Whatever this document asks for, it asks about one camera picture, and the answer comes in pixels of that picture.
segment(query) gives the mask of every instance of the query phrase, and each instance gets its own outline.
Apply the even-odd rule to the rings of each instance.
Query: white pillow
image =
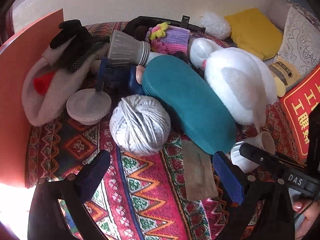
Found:
[[[293,64],[302,77],[320,62],[320,31],[293,7],[289,9],[278,55]]]

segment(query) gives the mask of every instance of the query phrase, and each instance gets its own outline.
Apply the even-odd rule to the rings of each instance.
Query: white yarn ball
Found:
[[[116,144],[136,155],[158,153],[166,143],[171,122],[160,102],[152,97],[133,95],[122,98],[110,119]]]
[[[201,19],[205,32],[219,40],[228,38],[231,34],[231,26],[225,18],[221,18],[214,12],[206,12]]]

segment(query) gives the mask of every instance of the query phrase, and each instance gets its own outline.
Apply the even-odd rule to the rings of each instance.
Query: white paper cup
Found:
[[[232,164],[239,166],[244,173],[249,173],[259,167],[258,164],[240,155],[239,149],[244,143],[249,143],[255,147],[265,150],[272,155],[275,155],[276,153],[276,145],[273,141],[273,138],[270,134],[264,131],[259,133],[256,137],[247,138],[243,141],[237,142],[230,152],[231,161]]]

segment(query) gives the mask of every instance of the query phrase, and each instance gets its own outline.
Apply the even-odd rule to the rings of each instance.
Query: teal case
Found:
[[[209,154],[230,152],[236,142],[236,122],[189,65],[170,55],[156,57],[143,73],[142,86],[202,150]]]

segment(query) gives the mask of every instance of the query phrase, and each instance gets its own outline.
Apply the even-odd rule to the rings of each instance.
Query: brown paper bag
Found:
[[[193,141],[182,141],[184,179],[189,201],[197,201],[219,195],[214,182],[209,154]]]

